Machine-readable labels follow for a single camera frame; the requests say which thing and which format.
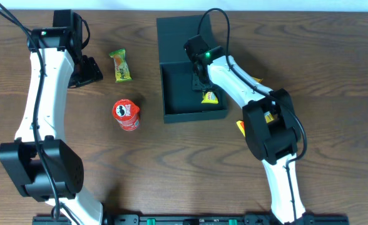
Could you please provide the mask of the yellow brown chocolate packet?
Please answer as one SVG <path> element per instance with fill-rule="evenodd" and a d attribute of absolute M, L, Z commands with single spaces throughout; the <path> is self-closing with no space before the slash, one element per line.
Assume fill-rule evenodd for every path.
<path fill-rule="evenodd" d="M 218 98 L 214 92 L 204 92 L 202 96 L 202 104 L 218 104 Z"/>

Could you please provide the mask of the black gift box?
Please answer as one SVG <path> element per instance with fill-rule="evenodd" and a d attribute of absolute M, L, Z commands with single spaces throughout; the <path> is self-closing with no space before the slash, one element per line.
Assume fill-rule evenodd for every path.
<path fill-rule="evenodd" d="M 203 104 L 203 92 L 193 89 L 196 75 L 184 44 L 197 34 L 200 21 L 202 38 L 210 47 L 216 47 L 209 16 L 203 20 L 201 15 L 160 17 L 156 20 L 163 120 L 166 124 L 223 119 L 228 114 L 224 91 L 214 90 L 217 104 Z"/>

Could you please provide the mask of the green yellow snack packet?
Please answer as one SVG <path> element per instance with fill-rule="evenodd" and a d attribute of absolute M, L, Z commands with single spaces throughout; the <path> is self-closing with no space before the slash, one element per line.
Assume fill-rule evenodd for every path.
<path fill-rule="evenodd" d="M 113 51 L 109 53 L 109 57 L 113 58 L 116 82 L 122 83 L 126 81 L 131 81 L 131 74 L 126 62 L 126 50 L 119 49 L 117 51 Z"/>

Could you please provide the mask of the red Pringles can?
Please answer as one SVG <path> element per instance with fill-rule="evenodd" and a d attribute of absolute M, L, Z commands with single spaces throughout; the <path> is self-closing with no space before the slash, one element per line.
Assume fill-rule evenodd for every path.
<path fill-rule="evenodd" d="M 115 103 L 113 117 L 125 131 L 134 131 L 140 125 L 140 108 L 129 99 L 121 99 Z"/>

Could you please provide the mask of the yellow biscuit packet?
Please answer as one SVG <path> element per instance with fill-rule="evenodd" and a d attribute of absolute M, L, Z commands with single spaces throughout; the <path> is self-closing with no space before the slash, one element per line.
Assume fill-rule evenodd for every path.
<path fill-rule="evenodd" d="M 256 77 L 252 77 L 252 79 L 254 79 L 258 83 L 261 83 L 263 81 L 263 79 L 259 79 L 259 78 L 256 78 Z"/>

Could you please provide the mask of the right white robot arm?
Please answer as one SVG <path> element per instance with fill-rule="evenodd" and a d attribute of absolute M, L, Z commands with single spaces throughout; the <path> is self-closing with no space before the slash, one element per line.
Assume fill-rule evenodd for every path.
<path fill-rule="evenodd" d="M 282 224 L 296 222 L 305 212 L 295 173 L 297 143 L 305 131 L 288 92 L 254 80 L 222 47 L 185 51 L 199 79 L 223 89 L 242 108 L 245 140 L 265 168 L 272 213 Z"/>

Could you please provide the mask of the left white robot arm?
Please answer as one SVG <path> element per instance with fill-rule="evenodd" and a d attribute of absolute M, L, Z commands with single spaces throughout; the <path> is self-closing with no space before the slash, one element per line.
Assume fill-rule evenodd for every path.
<path fill-rule="evenodd" d="M 52 220 L 101 224 L 103 205 L 83 186 L 83 162 L 64 132 L 68 88 L 101 77 L 93 58 L 82 54 L 82 36 L 81 27 L 69 25 L 32 31 L 26 108 L 14 141 L 0 145 L 0 162 L 20 195 L 53 207 Z"/>

